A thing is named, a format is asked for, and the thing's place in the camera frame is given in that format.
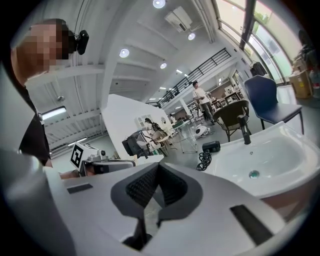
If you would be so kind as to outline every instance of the sink drain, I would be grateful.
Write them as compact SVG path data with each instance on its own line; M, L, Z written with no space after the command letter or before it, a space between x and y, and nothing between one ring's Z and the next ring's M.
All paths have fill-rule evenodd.
M249 177L250 179L257 179L260 176L260 172L257 170L250 171Z

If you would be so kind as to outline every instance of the air conditioner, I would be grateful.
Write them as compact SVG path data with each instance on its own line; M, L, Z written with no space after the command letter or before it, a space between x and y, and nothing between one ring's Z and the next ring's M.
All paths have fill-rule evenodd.
M192 20L181 6L171 11L165 19L179 32L190 29L192 23Z

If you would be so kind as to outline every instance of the black cable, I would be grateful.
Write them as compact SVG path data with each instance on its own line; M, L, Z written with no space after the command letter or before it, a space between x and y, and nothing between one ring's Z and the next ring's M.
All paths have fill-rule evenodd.
M203 152L203 153L200 153L199 154L199 160L201 161L201 163L199 163L197 166L196 166L196 169L198 171L205 171L207 169L207 167L211 164L211 160L212 160L212 157L211 157L211 154L210 152Z

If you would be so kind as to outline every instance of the white wall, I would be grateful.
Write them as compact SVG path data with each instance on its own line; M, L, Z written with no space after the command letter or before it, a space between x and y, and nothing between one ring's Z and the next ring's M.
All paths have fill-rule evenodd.
M91 141L88 144L99 150L104 150L106 156L108 156L109 158L112 157L116 151L108 135ZM53 168L57 170L59 173L65 173L74 170L75 167L70 163L71 154L72 150L52 159L51 161Z
M162 109L116 94L109 95L107 107L102 109L101 113L111 141L123 160L133 158L127 154L122 141L138 130L136 117L151 115L152 120L160 126L162 126L161 117L163 117L167 125L171 126Z

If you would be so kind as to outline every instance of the floor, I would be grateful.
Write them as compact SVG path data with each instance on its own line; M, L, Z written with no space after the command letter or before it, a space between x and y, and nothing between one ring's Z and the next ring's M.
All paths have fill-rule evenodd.
M320 99L299 99L295 98L294 90L291 86L284 86L277 88L277 99L280 103L285 104L300 104L302 105L302 116L304 123L304 135L309 138L314 144L320 148ZM249 105L249 123L248 128L251 133L257 133L262 131L261 121L255 115L255 111L252 108L251 104ZM207 142L219 141L221 144L227 143L228 138L226 132L221 129L218 124L211 125L210 122L204 122L205 126L210 128L211 135L199 138L196 140L198 153L182 153L178 136L173 138L173 143L176 145L177 149L169 149L168 156L165 157L162 162L172 163L180 166L185 166L188 168L196 169L198 164L198 155L202 152L202 145ZM264 123L265 128L272 126L270 123ZM301 123L299 115L295 116L290 120L287 125L301 133ZM194 133L195 125L190 124L188 126L191 133ZM182 132L185 135L188 135L188 129L184 127ZM241 130L237 130L232 136L231 141L238 140L242 138ZM182 142L182 147L184 151L194 150L189 143L185 140ZM148 206L145 209L145 223L147 232L154 236L158 230L156 225L158 219L158 212L164 206L163 198L160 188L157 189L154 197L149 202Z

